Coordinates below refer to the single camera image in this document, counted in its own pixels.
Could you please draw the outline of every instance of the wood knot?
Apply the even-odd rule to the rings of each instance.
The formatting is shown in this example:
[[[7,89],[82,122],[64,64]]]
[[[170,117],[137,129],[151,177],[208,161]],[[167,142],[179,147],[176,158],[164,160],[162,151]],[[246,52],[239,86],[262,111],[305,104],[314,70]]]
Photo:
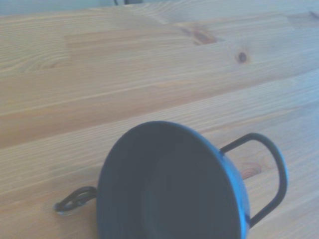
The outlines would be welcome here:
[[[193,27],[192,29],[182,28],[181,30],[187,36],[193,38],[193,42],[195,45],[206,45],[216,43],[218,41],[216,37],[214,37],[204,29],[198,29],[197,27]]]
[[[247,179],[256,176],[262,172],[261,165],[258,163],[245,163],[245,169],[241,170],[241,175],[243,179]]]
[[[316,13],[314,11],[310,11],[310,15],[315,18],[315,19],[319,19],[319,13]]]
[[[247,61],[247,55],[244,52],[240,52],[237,57],[239,63],[245,63]]]

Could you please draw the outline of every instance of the metal pot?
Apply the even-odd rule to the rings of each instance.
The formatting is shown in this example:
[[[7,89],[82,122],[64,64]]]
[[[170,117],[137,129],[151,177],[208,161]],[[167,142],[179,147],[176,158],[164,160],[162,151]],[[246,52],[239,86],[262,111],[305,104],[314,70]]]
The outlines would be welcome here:
[[[280,178],[274,199],[252,218],[244,182],[225,156],[250,140],[270,150]],[[287,185],[284,159],[263,135],[250,133],[217,149],[190,128],[153,121],[113,146],[97,190],[78,189],[54,209],[64,213],[96,197],[101,239],[245,239],[282,202]]]

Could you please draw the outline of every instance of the small pot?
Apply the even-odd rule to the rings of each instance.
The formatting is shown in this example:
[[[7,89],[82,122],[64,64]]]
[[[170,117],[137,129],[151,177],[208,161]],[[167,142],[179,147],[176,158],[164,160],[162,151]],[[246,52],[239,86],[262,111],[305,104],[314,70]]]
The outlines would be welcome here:
[[[280,178],[274,199],[252,218],[243,179],[225,156],[250,140],[270,150]],[[117,141],[97,189],[78,189],[54,209],[63,214],[96,197],[100,239],[245,239],[282,202],[287,185],[284,159],[263,135],[217,149],[190,128],[153,121]]]

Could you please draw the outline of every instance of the looped handle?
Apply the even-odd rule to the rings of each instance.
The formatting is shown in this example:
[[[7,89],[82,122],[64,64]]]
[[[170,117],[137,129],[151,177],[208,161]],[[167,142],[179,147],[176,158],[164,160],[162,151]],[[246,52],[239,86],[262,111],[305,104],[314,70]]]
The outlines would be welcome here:
[[[256,140],[265,145],[274,157],[279,173],[279,189],[273,200],[250,220],[250,228],[252,228],[282,202],[288,187],[288,171],[284,158],[276,145],[267,137],[258,133],[249,133],[221,148],[220,151],[222,153],[226,153],[251,140]]]
[[[63,214],[64,212],[73,210],[78,207],[82,207],[89,200],[96,198],[97,191],[95,187],[83,187],[75,190],[61,202],[56,203],[53,209],[59,213]]]

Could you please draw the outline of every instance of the wire handle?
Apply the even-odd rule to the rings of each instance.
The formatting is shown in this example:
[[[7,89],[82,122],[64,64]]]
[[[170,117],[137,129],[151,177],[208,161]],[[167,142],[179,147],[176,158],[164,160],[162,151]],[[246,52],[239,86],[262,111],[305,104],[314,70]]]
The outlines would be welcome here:
[[[89,200],[96,198],[96,196],[97,191],[95,187],[88,186],[79,188],[61,202],[56,203],[53,206],[53,209],[57,213],[63,215],[64,212],[84,206]]]
[[[226,153],[251,140],[256,140],[265,145],[274,157],[279,173],[279,189],[273,200],[250,220],[250,228],[257,224],[262,218],[268,215],[282,202],[288,188],[288,171],[284,161],[284,157],[282,156],[276,145],[267,137],[258,133],[249,133],[221,148],[220,151],[222,153]]]

